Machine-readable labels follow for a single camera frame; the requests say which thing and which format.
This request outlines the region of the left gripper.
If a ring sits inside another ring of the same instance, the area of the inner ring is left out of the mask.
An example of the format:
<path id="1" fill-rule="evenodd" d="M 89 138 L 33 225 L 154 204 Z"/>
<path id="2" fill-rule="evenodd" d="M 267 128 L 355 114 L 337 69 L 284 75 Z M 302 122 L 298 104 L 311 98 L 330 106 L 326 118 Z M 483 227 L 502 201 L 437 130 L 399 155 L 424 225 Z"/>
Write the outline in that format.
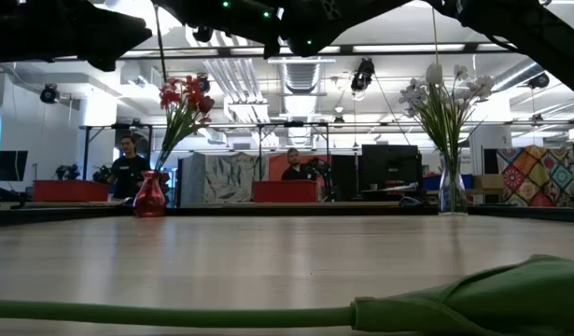
<path id="1" fill-rule="evenodd" d="M 144 19 L 95 7 L 88 0 L 0 0 L 0 63 L 77 55 L 96 16 L 99 52 L 127 52 L 152 37 Z M 117 59 L 114 53 L 93 53 L 88 63 L 113 72 Z"/>

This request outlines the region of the red flower bunch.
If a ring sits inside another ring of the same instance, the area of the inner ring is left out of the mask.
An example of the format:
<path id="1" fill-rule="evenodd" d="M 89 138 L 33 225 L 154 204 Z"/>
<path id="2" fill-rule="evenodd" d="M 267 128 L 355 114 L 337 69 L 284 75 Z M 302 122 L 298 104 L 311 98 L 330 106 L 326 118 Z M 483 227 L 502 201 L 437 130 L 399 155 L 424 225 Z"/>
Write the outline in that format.
<path id="1" fill-rule="evenodd" d="M 165 110 L 166 131 L 161 143 L 161 151 L 155 169 L 160 171 L 175 146 L 175 139 L 181 129 L 183 96 L 182 81 L 171 78 L 161 88 L 161 107 Z"/>
<path id="2" fill-rule="evenodd" d="M 196 134 L 199 129 L 210 122 L 209 113 L 204 115 L 199 111 L 198 103 L 207 95 L 200 92 L 197 79 L 190 76 L 186 77 L 182 84 L 182 96 L 181 129 L 175 139 L 176 145 L 186 137 Z"/>

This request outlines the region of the red glass vase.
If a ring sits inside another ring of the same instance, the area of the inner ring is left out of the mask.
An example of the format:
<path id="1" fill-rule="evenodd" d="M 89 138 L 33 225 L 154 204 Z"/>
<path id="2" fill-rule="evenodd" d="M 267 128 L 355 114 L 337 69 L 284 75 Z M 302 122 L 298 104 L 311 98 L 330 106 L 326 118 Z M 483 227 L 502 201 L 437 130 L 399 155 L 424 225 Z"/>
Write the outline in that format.
<path id="1" fill-rule="evenodd" d="M 143 172 L 144 181 L 133 200 L 133 212 L 137 217 L 162 217 L 165 198 L 160 186 L 161 173 Z"/>

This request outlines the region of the clear glass vase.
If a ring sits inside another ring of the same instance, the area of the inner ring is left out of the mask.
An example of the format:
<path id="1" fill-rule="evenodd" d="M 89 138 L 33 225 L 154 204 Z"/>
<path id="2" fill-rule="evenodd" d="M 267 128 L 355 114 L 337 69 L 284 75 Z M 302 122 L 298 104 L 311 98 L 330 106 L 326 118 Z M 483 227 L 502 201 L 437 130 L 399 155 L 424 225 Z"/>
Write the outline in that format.
<path id="1" fill-rule="evenodd" d="M 443 215 L 466 214 L 468 200 L 460 174 L 459 157 L 448 159 L 446 154 L 440 154 L 441 181 L 438 195 L 439 212 Z"/>

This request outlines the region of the person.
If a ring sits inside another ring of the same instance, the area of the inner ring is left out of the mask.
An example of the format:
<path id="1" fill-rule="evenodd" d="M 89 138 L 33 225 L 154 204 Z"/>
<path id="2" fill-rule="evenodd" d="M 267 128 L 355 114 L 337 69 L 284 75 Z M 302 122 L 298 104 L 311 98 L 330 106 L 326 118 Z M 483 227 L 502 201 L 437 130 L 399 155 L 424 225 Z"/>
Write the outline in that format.
<path id="1" fill-rule="evenodd" d="M 143 172 L 150 170 L 150 163 L 136 152 L 136 141 L 131 135 L 120 139 L 123 155 L 116 159 L 107 182 L 114 186 L 112 198 L 124 200 L 133 198 L 144 182 Z"/>
<path id="2" fill-rule="evenodd" d="M 287 151 L 288 168 L 282 173 L 281 179 L 288 180 L 313 180 L 318 179 L 316 171 L 308 168 L 301 162 L 300 152 L 292 147 Z"/>

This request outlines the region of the red bin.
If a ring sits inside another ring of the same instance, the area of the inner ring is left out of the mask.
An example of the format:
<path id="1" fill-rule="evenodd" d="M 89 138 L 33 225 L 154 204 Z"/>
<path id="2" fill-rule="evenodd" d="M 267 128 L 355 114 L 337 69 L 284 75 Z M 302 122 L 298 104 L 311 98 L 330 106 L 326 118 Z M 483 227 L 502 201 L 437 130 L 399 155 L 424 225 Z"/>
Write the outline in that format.
<path id="1" fill-rule="evenodd" d="M 109 186 L 86 180 L 36 180 L 34 202 L 106 202 Z"/>
<path id="2" fill-rule="evenodd" d="M 256 181 L 255 203 L 316 203 L 317 186 L 311 180 Z"/>

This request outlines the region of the small black monitor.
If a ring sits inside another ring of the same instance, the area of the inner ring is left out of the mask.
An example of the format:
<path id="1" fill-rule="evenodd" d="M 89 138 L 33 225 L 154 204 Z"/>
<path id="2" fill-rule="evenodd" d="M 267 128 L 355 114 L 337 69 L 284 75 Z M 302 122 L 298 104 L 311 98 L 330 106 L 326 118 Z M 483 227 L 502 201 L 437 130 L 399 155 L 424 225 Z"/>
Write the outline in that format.
<path id="1" fill-rule="evenodd" d="M 27 158 L 27 151 L 0 151 L 0 181 L 22 181 Z"/>

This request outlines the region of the grey leaf-print panel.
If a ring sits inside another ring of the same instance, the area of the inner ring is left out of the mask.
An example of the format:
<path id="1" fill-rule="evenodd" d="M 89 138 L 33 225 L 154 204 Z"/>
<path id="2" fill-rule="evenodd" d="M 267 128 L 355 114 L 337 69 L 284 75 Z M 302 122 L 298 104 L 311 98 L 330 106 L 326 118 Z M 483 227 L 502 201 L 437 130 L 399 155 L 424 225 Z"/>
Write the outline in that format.
<path id="1" fill-rule="evenodd" d="M 269 157 L 193 153 L 178 160 L 178 204 L 249 203 L 254 183 L 269 179 Z"/>

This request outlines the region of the orange partition panel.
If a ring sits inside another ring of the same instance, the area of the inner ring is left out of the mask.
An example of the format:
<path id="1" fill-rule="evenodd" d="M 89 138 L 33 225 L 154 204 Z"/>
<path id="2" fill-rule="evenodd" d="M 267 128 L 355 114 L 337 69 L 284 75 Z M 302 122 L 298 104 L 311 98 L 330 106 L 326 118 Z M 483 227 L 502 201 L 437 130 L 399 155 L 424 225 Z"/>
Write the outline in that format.
<path id="1" fill-rule="evenodd" d="M 300 161 L 302 164 L 306 164 L 314 158 L 319 158 L 322 161 L 327 161 L 327 155 L 316 155 L 314 153 L 303 153 L 300 154 Z M 272 155 L 269 159 L 269 179 L 271 181 L 281 180 L 283 172 L 289 167 L 287 161 L 287 154 L 276 154 Z"/>

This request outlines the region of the black rig bar with lights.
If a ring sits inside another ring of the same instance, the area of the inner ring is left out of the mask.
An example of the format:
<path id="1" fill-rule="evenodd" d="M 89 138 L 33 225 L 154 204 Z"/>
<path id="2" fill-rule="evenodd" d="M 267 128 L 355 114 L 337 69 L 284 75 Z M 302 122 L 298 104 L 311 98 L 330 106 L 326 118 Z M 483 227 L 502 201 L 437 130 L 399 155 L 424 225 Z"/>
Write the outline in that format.
<path id="1" fill-rule="evenodd" d="M 473 54 L 508 52 L 494 43 L 442 43 L 442 44 L 384 44 L 384 45 L 333 45 L 322 48 L 318 55 L 423 55 L 431 53 L 442 54 Z M 163 50 L 164 56 L 170 59 L 202 59 L 222 57 L 262 57 L 264 47 L 209 47 L 209 48 L 168 48 Z"/>

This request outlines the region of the large black monitor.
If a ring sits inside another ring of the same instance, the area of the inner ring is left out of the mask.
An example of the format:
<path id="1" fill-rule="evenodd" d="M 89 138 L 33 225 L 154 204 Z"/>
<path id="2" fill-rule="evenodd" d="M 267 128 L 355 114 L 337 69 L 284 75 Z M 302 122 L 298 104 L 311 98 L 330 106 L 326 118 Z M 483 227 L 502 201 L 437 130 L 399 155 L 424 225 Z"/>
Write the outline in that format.
<path id="1" fill-rule="evenodd" d="M 422 184 L 421 155 L 417 146 L 363 145 L 360 178 L 378 188 Z"/>

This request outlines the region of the cardboard box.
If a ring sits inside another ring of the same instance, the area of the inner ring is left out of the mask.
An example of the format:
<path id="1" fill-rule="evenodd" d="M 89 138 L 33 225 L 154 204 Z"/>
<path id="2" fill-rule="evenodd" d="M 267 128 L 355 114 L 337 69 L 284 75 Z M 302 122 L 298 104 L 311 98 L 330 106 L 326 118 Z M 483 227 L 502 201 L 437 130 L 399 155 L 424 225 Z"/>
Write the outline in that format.
<path id="1" fill-rule="evenodd" d="M 502 175 L 475 175 L 473 188 L 479 190 L 504 189 L 505 183 Z"/>

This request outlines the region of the colourful patchwork quilt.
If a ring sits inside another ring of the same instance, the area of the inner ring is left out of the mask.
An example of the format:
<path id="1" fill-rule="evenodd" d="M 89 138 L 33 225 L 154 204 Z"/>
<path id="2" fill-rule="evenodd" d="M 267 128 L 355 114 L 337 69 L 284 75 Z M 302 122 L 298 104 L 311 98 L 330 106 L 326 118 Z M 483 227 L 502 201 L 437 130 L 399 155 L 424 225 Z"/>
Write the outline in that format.
<path id="1" fill-rule="evenodd" d="M 504 188 L 502 202 L 524 207 L 572 207 L 573 152 L 567 147 L 535 145 L 496 151 Z"/>

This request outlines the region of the silver ventilation duct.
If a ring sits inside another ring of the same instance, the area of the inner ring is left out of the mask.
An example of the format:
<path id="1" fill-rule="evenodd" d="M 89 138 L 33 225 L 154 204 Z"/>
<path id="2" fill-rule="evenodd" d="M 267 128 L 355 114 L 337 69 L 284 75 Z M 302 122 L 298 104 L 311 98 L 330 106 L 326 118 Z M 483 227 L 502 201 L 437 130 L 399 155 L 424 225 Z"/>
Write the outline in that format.
<path id="1" fill-rule="evenodd" d="M 283 92 L 286 95 L 316 95 L 321 87 L 325 65 L 336 63 L 331 58 L 279 58 L 268 64 L 278 67 Z"/>

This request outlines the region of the black aluminium table frame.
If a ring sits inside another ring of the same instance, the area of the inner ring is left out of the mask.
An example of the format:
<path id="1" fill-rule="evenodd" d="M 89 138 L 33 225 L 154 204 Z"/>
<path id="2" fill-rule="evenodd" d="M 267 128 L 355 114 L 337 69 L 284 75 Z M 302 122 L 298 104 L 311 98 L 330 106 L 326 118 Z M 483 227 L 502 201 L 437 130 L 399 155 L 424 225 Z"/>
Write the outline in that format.
<path id="1" fill-rule="evenodd" d="M 419 217 L 436 216 L 434 206 L 396 207 L 378 203 L 331 204 L 225 204 L 167 208 L 168 217 Z M 472 216 L 530 218 L 560 222 L 574 222 L 574 208 L 472 206 Z M 0 227 L 42 222 L 57 222 L 102 217 L 131 217 L 129 206 L 85 206 L 6 209 L 0 207 Z"/>

